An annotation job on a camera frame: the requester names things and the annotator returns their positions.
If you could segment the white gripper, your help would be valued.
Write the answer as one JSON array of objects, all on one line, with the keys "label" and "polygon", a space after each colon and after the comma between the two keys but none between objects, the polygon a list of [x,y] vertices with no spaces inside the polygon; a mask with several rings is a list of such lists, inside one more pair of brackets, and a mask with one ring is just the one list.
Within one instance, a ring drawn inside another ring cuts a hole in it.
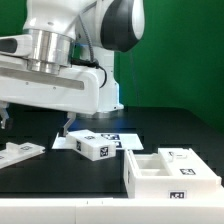
[{"label": "white gripper", "polygon": [[59,129],[59,136],[65,137],[75,113],[97,111],[103,78],[102,70],[84,66],[62,68],[58,75],[29,71],[26,60],[0,55],[1,128],[11,129],[7,109],[16,103],[68,112],[68,121]]}]

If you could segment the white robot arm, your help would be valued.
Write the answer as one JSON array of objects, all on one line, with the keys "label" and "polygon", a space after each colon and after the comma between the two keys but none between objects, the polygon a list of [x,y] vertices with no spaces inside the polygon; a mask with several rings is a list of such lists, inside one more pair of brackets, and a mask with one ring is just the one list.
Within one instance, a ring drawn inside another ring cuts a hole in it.
[{"label": "white robot arm", "polygon": [[0,37],[0,126],[11,103],[108,117],[123,108],[114,54],[133,48],[145,27],[143,0],[27,0],[20,35]]}]

